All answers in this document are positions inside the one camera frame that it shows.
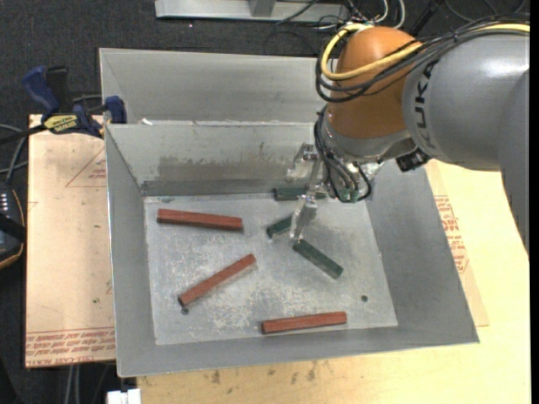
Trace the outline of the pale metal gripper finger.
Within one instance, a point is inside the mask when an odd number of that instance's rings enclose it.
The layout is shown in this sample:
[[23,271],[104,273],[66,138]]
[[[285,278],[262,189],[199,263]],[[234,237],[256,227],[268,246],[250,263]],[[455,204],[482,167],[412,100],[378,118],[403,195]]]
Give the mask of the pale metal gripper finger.
[[315,161],[317,161],[316,147],[310,143],[303,143],[286,171],[286,180],[297,181],[310,177]]
[[291,217],[290,239],[294,242],[302,238],[304,229],[315,218],[318,202],[313,195],[302,195],[295,204]]

